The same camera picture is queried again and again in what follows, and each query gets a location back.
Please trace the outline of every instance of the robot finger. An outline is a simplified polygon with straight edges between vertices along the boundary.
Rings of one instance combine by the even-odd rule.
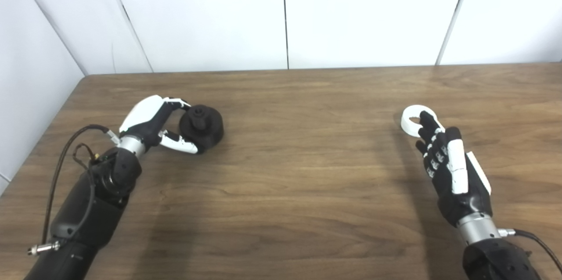
[[[431,134],[441,129],[433,115],[429,114],[427,111],[420,112],[420,124]]]
[[[436,159],[436,157],[433,155],[433,149],[429,148],[429,150],[427,150],[427,155],[424,158],[424,162],[427,160],[427,163],[431,166],[431,168],[433,170],[438,170],[439,167],[441,166],[441,163],[439,163]]]
[[[422,140],[425,140],[425,144],[427,146],[431,144],[431,138],[433,136],[432,132],[428,132],[426,128],[420,128],[420,130],[418,131],[418,135],[422,138]]]
[[[181,98],[166,97],[163,100],[168,105],[171,106],[172,110],[177,110],[177,109],[189,110],[189,108],[191,108],[191,105]]]
[[[433,145],[429,148],[431,155],[433,156],[433,160],[438,162],[440,165],[447,164],[448,158],[447,155],[443,153],[442,145],[435,141]]]
[[[425,145],[424,142],[422,142],[421,140],[418,140],[416,142],[416,148],[418,149],[418,151],[420,151],[420,153],[422,155],[425,155],[425,153],[427,153],[427,146]]]
[[[447,167],[439,167],[434,172],[433,179],[431,180],[437,194],[441,195],[447,190],[451,190],[451,173]]]
[[[451,172],[452,193],[465,194],[468,192],[468,172],[466,170],[466,159],[464,153],[464,144],[460,135],[460,130],[456,127],[447,128],[445,130],[447,136],[447,168]]]
[[[447,156],[448,152],[447,152],[447,136],[445,135],[444,132],[439,132],[438,134],[435,134],[435,141],[433,146],[436,146],[440,149],[440,152],[442,154],[444,154],[445,156]]]
[[[429,162],[428,158],[423,158],[423,166],[425,168],[425,172],[427,172],[427,175],[430,178],[433,178],[433,176],[435,176],[435,169],[432,168],[431,163]]]

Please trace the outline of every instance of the robotic arm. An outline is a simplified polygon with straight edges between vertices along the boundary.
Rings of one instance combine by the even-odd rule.
[[[181,135],[162,130],[177,109],[186,111],[180,120]],[[45,231],[43,244],[30,248],[28,254],[39,258],[26,280],[81,280],[86,276],[98,250],[113,236],[142,172],[139,160],[151,147],[161,144],[202,154],[223,137],[223,120],[217,110],[161,96],[150,96],[135,105],[119,128],[119,137],[102,126],[92,128],[103,130],[116,147],[90,160],[50,225],[49,241]]]
[[[409,118],[419,118],[420,125]],[[402,128],[422,139],[416,148],[437,192],[439,211],[458,230],[466,246],[462,267],[468,278],[540,280],[526,252],[504,239],[518,231],[496,228],[490,183],[474,154],[465,153],[460,130],[443,128],[434,112],[423,106],[404,110]]]

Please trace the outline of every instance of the white fingertip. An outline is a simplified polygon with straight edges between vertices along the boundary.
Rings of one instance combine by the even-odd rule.
[[[190,106],[191,106],[190,104],[188,104],[187,102],[185,102],[184,100],[182,100],[182,99],[180,99],[180,98],[169,98],[169,97],[166,97],[166,98],[164,98],[163,100],[166,101],[166,102],[177,102],[177,103],[180,104],[181,108],[183,108],[183,107],[190,107]]]
[[[185,152],[189,154],[197,154],[197,146],[192,142],[185,142],[183,138],[180,136],[179,140],[172,140],[168,136],[166,136],[166,131],[164,131],[164,135],[162,136],[162,141],[160,145],[165,146],[167,148],[171,148],[172,150]]]
[[[468,172],[466,171],[466,160],[464,157],[464,145],[462,140],[452,140],[447,144],[449,162],[447,168],[451,172],[453,194],[465,194],[468,192]]]

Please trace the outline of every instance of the wire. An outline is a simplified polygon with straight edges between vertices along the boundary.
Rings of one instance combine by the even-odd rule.
[[[76,157],[76,153],[82,146],[85,147],[88,150],[88,154],[90,154],[90,160],[88,161],[88,166],[86,166],[86,164],[84,164],[82,160],[79,160]],[[96,183],[94,181],[94,174],[92,173],[92,163],[94,162],[94,160],[96,160],[96,156],[90,149],[90,146],[84,143],[78,144],[76,148],[74,148],[74,152],[72,153],[72,159],[74,159],[75,162],[77,162],[80,166],[82,166],[86,170],[86,175],[88,176],[88,181],[90,182],[90,198],[88,199],[88,206],[86,207],[86,212],[84,212],[82,219],[80,220],[76,228],[70,233],[68,238],[73,238],[76,235],[76,233],[80,230],[80,228],[82,228],[84,222],[86,222],[86,219],[88,218],[88,216],[90,216],[90,212],[92,211],[92,207],[94,205],[94,198],[96,198]]]
[[[104,133],[107,133],[109,131],[109,128],[106,128],[105,126],[100,126],[98,124],[90,124],[89,126],[85,126],[81,129],[79,129],[78,131],[76,131],[76,133],[74,133],[68,139],[68,142],[66,142],[65,146],[62,148],[61,156],[58,158],[57,166],[54,169],[53,179],[51,180],[51,183],[50,183],[49,197],[48,197],[48,200],[47,200],[47,209],[45,211],[45,222],[43,224],[43,232],[42,232],[42,236],[41,236],[41,244],[45,244],[46,241],[47,241],[47,233],[48,233],[48,230],[49,230],[49,222],[50,222],[50,211],[51,211],[51,208],[53,207],[54,190],[57,186],[58,176],[61,173],[62,163],[65,160],[66,153],[68,152],[68,149],[70,148],[70,145],[72,145],[74,140],[76,140],[76,138],[78,136],[80,136],[80,134],[82,134],[83,132],[86,132],[87,130],[91,130],[91,129],[97,129],[97,130],[100,130]]]
[[[535,242],[537,242],[546,251],[548,256],[550,256],[550,258],[552,258],[552,260],[554,260],[554,263],[558,267],[558,270],[560,270],[560,273],[562,273],[562,264],[560,263],[560,260],[558,260],[558,258],[556,257],[556,254],[554,254],[554,252],[550,248],[548,248],[548,246],[546,246],[546,244],[542,240],[540,240],[540,238],[538,238],[538,236],[536,236],[535,234],[532,234],[531,232],[526,232],[525,230],[514,229],[514,231],[515,231],[516,236],[522,236],[522,237],[530,238],[530,239],[534,240]]]

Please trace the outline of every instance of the wooden table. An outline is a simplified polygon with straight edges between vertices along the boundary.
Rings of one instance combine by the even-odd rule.
[[[143,157],[89,280],[465,279],[462,245],[399,127],[410,104],[461,129],[492,184],[496,224],[562,256],[560,63],[101,75],[80,82],[0,198],[3,280],[34,264],[25,251],[68,137],[90,123],[117,130],[152,94],[217,108],[225,137],[199,156]],[[111,146],[96,132],[81,141]],[[80,172],[68,158],[54,213]],[[538,246],[514,242],[545,280],[560,278]]]

